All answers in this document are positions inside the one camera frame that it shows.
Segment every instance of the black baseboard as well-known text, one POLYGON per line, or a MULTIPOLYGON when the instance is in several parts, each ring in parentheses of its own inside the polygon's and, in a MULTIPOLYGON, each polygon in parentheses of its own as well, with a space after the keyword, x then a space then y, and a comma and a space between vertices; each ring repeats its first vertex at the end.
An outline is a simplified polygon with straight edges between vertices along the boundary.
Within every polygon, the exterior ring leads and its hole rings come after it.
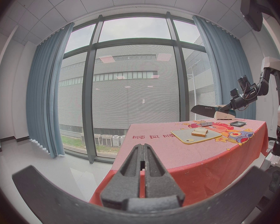
POLYGON ((0 142, 5 142, 5 141, 8 141, 8 140, 14 140, 14 139, 15 139, 14 136, 10 136, 10 137, 7 137, 7 138, 0 139, 0 142))
POLYGON ((26 137, 22 137, 22 138, 19 138, 19 139, 16 139, 17 142, 21 142, 23 140, 29 140, 29 136, 26 136, 26 137))

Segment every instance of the table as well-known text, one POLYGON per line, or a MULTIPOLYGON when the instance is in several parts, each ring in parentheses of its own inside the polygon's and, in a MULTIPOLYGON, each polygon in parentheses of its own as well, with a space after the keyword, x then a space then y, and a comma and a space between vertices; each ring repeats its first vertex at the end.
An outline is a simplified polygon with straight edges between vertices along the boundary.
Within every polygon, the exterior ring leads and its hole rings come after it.
MULTIPOLYGON (((268 151, 268 129, 264 121, 235 119, 132 124, 113 163, 113 166, 90 203, 102 205, 100 193, 117 172, 136 144, 150 144, 165 168, 185 193, 183 206, 190 205, 222 191, 259 157, 268 151), (201 122, 213 122, 206 128, 222 136, 187 145, 172 130, 200 127, 201 122), (234 127, 228 123, 243 121, 234 127)), ((140 176, 140 197, 144 197, 144 171, 140 176)))

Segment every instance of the ceiling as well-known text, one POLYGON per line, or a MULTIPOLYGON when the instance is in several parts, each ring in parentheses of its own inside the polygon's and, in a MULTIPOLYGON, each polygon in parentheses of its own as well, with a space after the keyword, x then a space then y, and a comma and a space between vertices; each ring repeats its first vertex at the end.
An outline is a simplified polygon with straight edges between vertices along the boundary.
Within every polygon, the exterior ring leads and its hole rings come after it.
POLYGON ((241 15, 240 4, 241 0, 16 0, 0 21, 0 32, 9 36, 18 24, 14 40, 23 45, 27 41, 39 44, 69 22, 95 11, 123 5, 161 5, 199 14, 241 38, 251 27, 241 15))

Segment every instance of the air conditioning unit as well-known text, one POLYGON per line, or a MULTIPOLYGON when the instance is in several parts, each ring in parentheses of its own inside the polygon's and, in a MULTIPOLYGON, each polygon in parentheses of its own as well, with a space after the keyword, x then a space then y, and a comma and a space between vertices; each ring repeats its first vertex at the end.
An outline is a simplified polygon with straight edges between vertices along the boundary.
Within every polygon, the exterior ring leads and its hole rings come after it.
POLYGON ((121 145, 123 144, 124 138, 125 138, 125 135, 123 135, 123 136, 121 136, 121 137, 119 138, 119 146, 120 146, 120 147, 121 147, 121 145))
POLYGON ((96 145, 103 145, 102 136, 100 134, 94 134, 94 143, 96 145))
POLYGON ((85 144, 84 133, 81 133, 81 140, 82 140, 82 144, 85 144))
POLYGON ((103 145, 112 147, 112 137, 110 134, 103 134, 101 137, 103 145))
POLYGON ((113 147, 119 147, 119 136, 114 135, 112 138, 112 142, 113 142, 113 147))

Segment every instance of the grass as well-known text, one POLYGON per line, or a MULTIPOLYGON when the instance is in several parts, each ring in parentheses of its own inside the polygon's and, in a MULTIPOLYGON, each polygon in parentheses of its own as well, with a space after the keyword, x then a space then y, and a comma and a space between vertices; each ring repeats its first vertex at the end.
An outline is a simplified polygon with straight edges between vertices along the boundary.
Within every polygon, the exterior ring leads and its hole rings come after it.
MULTIPOLYGON (((82 143, 81 139, 61 135, 61 140, 65 144, 69 144, 69 145, 80 147, 80 148, 85 148, 85 144, 82 143)), ((103 145, 96 145, 96 151, 98 151, 98 152, 108 151, 108 152, 117 153, 119 151, 119 149, 120 149, 119 147, 107 147, 107 146, 103 146, 103 145)))
POLYGON ((85 147, 85 144, 82 144, 82 140, 78 138, 72 138, 72 137, 61 135, 61 140, 65 144, 70 144, 76 147, 85 147))

